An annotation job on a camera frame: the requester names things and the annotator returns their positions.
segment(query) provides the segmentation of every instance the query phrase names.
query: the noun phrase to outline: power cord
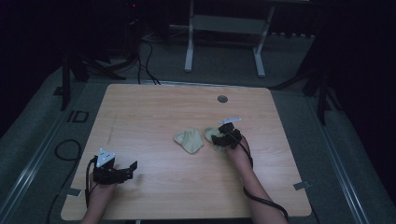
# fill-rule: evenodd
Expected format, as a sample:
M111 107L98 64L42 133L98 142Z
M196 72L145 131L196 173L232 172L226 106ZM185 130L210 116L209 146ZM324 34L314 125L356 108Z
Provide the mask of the power cord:
M60 149L60 147L61 147L63 144L68 143L68 142L73 142L73 143L75 143L75 144L77 145L77 147L78 147L78 155L77 155L75 158L69 159L69 158L62 157L62 156L59 154L59 149ZM49 207L49 211L48 211L48 213L47 213L47 220L46 220L46 223L47 223L47 224L50 224L50 214L51 214L51 212L52 212L53 205L55 205L56 200L58 199L59 195L61 194L62 189L64 188L64 186L65 186L66 183L67 183L67 180L69 180L70 176L73 174L73 172L75 171L75 169L76 169L76 167L77 167L77 165L78 165L79 159L81 159L82 148L81 148L81 144L80 144L78 141L76 141L76 140L74 140L74 139L67 139L67 140L64 140L64 141L62 141L61 143L59 143L59 144L55 147L55 151L54 151L54 152L55 152L55 156L56 156L59 160L61 160L61 161L73 161L74 164L73 164L72 169L70 169L69 174L67 175L66 179L65 179L64 182L62 183L62 185L61 185L61 187L60 187L58 193L56 193L55 197L54 197L53 200L52 200L52 203L51 203L51 205L50 205L50 207Z
M142 64L142 61L140 59L140 55L137 54L137 61L139 62L139 68L137 70L137 82L140 84L140 72L143 70L143 71L145 71L148 74L148 76L151 78L151 80L154 82L155 85L157 85L157 84L161 85L160 81L155 76L153 76L150 73L150 71L149 71L149 59L150 59L151 54L152 54L152 45L148 41L143 40L143 39L142 39L142 42L149 46L150 51L149 51L148 58L146 60L145 65Z

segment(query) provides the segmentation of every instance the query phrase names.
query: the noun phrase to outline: wooden table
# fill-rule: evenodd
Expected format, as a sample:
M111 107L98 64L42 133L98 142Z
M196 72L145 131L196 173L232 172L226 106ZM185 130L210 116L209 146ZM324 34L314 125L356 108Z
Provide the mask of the wooden table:
M218 96L225 95L227 103ZM115 168L138 161L134 178L118 186L104 219L250 217L247 198L227 155L203 131L240 116L235 128L247 138L254 170L272 199L290 216L311 213L271 92L213 86L113 84L99 109L71 188L85 189L85 170L99 148L116 153ZM177 133L198 129L204 146L189 154ZM65 220L82 219L84 193L67 196Z

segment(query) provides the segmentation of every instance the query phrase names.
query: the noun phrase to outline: cable on floor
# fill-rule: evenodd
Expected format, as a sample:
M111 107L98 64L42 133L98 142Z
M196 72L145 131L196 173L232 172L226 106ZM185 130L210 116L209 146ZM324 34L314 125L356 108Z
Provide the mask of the cable on floor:
M69 142L75 143L75 144L77 145L77 149L78 149L78 154L77 154L77 156L76 156L75 158L71 158L71 159L70 159L70 158L62 157L62 156L59 154L60 147L61 147L63 144L69 143ZM81 155L82 155L81 144L80 144L78 141L74 140L74 139L67 139L67 140L62 141L61 143L59 143L59 144L55 147L54 153L55 153L55 156L56 156L59 160L61 160L61 161L73 161L74 164L73 164L72 169L70 169L70 171L69 171L69 173L68 173L66 179L65 179L64 182L62 183L62 185L61 185L61 187L60 187L58 193L56 193L55 197L54 197L53 200L52 200L52 203L51 203L51 205L50 205L50 207L49 207L49 211L48 211L48 213L47 213L47 220L46 220L46 223L47 223L47 224L50 224L50 214L51 214L51 212L52 212L53 205L55 205L56 200L58 199L59 195L61 194L62 189L64 188L64 186L65 186L66 183L67 183L67 180L69 180L70 176L71 176L71 175L73 174L73 172L76 170L76 167L77 167L77 165L78 165L79 159L81 159Z

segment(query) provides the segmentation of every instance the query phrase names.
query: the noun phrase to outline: dark background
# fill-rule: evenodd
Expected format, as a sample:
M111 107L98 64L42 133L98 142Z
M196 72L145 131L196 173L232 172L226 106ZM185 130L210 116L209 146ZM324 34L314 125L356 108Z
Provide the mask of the dark background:
M93 59L121 49L125 20L142 20L163 37L167 25L188 24L188 1L2 1L0 5L0 135L22 112L41 83L74 50ZM227 4L233 15L260 17L242 10L237 1ZM248 1L265 7L260 1ZM211 12L203 1L197 10ZM270 31L315 35L304 64L326 62L331 86L353 123L372 163L396 202L396 6L394 1L311 1L311 4L277 4ZM134 50L138 43L126 43Z

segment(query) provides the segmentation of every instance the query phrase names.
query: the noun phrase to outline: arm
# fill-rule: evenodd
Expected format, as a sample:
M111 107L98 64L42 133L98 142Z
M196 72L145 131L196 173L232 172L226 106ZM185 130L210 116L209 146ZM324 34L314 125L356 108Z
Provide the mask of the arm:
M105 214L106 208L110 204L117 187L117 184L96 185L92 180L92 174L90 175L90 182L90 205L88 206L84 218L81 220L81 224L99 223L102 216Z
M242 138L241 144L248 150L248 143L245 138ZM246 190L256 197L272 201L260 183L259 178L254 173L253 168L250 165L248 155L245 153L244 149L239 145L235 149L231 149L229 147L224 149L226 150L234 167L240 174ZM248 204L255 224L288 223L282 213L272 206L259 203L251 199L248 199Z

